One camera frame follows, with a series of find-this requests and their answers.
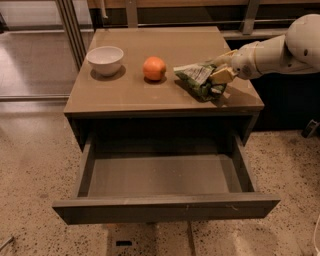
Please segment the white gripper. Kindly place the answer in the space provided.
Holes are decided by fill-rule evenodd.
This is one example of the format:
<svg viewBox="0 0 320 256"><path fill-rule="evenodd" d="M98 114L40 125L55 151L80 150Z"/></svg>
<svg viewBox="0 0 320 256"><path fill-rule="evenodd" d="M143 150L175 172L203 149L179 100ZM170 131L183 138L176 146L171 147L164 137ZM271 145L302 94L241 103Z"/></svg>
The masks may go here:
<svg viewBox="0 0 320 256"><path fill-rule="evenodd" d="M223 67L213 72L209 80L213 84L227 84L236 76L244 80L256 79L262 76L261 72L261 46L259 41L246 44L238 50L226 52L213 60L215 66L226 64L231 67Z"/></svg>

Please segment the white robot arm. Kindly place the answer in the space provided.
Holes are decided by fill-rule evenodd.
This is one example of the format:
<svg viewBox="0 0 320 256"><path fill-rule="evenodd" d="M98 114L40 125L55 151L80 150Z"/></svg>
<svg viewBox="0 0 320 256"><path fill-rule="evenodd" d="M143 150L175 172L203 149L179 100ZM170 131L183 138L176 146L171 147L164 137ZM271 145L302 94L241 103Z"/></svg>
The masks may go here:
<svg viewBox="0 0 320 256"><path fill-rule="evenodd" d="M246 44L217 57L213 84L230 83L270 73L312 74L320 71L320 15L308 14L295 20L287 32L264 41Z"/></svg>

